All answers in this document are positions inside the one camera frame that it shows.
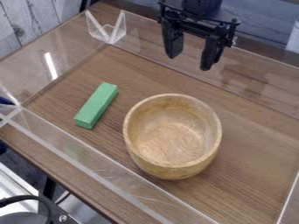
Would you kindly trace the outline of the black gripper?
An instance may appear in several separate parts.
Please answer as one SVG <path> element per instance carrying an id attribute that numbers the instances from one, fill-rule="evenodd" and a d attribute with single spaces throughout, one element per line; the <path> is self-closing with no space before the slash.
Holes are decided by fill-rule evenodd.
<path id="1" fill-rule="evenodd" d="M 158 23 L 162 28 L 162 46 L 169 59 L 182 52 L 182 33 L 205 39 L 200 56 L 200 70 L 208 71 L 218 62 L 224 46 L 234 44 L 236 28 L 240 21 L 233 17 L 220 20 L 222 0 L 157 0 L 160 6 Z"/>

